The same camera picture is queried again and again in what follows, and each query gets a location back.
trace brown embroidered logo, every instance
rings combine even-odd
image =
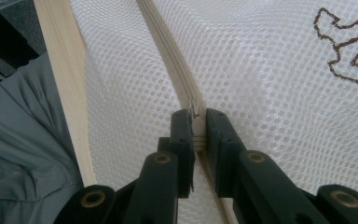
[[[328,39],[337,58],[327,64],[336,77],[358,84],[358,21],[339,25],[340,18],[322,7],[313,22],[319,38]]]

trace gray fabric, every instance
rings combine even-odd
[[[0,82],[0,223],[53,223],[81,187],[45,54]]]

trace wooden strip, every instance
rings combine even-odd
[[[85,55],[69,0],[34,0],[85,186],[96,184],[89,144]]]

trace mesh net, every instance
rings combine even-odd
[[[89,144],[100,185],[119,189],[137,178],[158,138],[170,136],[178,98],[134,1],[72,1],[84,36]],[[179,202],[179,223],[222,220],[195,167],[195,192]]]
[[[207,106],[302,189],[358,190],[358,1],[154,0]],[[135,1],[71,0],[86,41],[90,147],[99,184],[139,174],[180,109]],[[181,223],[219,223],[196,167]]]
[[[358,1],[154,1],[248,149],[302,189],[358,190]]]

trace clamp jaw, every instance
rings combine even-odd
[[[265,153],[247,150],[228,117],[207,109],[207,157],[215,193],[232,198],[239,223],[358,224],[358,192],[322,186],[316,196],[295,186]],[[137,180],[114,192],[91,186],[75,194],[60,223],[176,223],[178,198],[192,188],[195,153],[187,110],[172,114],[171,137],[146,159]]]

